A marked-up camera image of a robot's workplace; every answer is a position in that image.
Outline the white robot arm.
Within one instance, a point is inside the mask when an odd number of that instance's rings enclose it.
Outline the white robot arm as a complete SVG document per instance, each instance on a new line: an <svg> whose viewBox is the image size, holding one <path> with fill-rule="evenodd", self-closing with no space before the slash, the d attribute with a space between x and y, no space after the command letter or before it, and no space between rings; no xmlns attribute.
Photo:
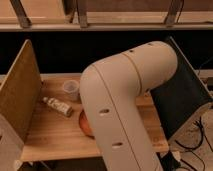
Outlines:
<svg viewBox="0 0 213 171"><path fill-rule="evenodd" d="M84 111L108 171L163 171L136 97L173 77L177 55L154 41L89 65L80 79Z"/></svg>

